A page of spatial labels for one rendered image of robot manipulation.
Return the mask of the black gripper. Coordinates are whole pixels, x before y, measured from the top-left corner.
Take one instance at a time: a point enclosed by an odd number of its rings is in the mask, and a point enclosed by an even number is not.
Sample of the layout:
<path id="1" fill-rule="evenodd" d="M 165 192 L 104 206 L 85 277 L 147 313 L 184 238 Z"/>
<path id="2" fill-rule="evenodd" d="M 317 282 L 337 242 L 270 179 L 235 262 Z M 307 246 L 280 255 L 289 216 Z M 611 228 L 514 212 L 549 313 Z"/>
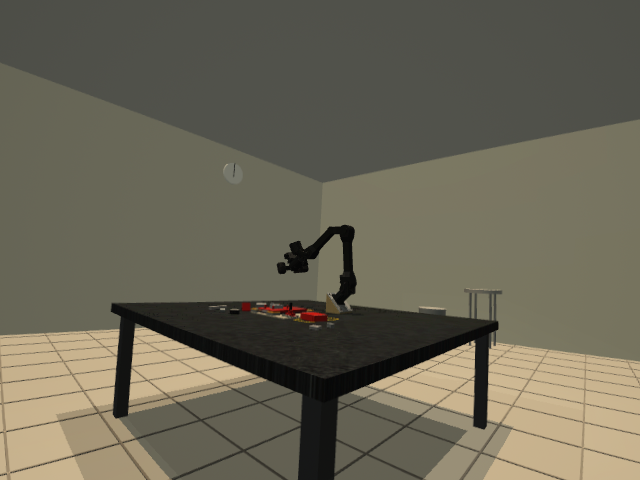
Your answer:
<path id="1" fill-rule="evenodd" d="M 285 274 L 286 270 L 291 270 L 294 271 L 294 273 L 303 273 L 303 272 L 307 272 L 308 271 L 308 265 L 307 266 L 301 266 L 298 267 L 294 264 L 294 259 L 292 259 L 292 261 L 289 263 L 289 266 L 285 266 L 284 262 L 278 262 L 277 264 L 277 269 L 278 269 L 278 273 L 279 274 Z"/>

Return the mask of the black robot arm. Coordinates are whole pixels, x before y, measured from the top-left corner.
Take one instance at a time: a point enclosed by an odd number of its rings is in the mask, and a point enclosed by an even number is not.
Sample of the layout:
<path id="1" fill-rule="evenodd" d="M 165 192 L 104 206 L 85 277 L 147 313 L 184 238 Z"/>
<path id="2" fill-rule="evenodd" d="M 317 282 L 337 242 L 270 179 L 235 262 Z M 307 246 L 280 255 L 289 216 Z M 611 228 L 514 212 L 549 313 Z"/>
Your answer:
<path id="1" fill-rule="evenodd" d="M 315 259 L 320 249 L 335 235 L 340 234 L 343 243 L 343 265 L 344 272 L 340 275 L 340 289 L 332 297 L 338 305 L 345 305 L 345 301 L 356 293 L 356 276 L 353 272 L 353 256 L 352 242 L 354 239 L 355 229 L 349 225 L 341 227 L 328 227 L 321 237 L 311 246 L 303 249 L 301 242 L 297 241 L 289 245 L 292 252 L 284 254 L 284 258 L 288 260 L 288 264 L 294 259 L 294 264 L 298 267 L 307 266 L 307 259 Z M 298 255 L 298 256 L 297 256 Z"/>

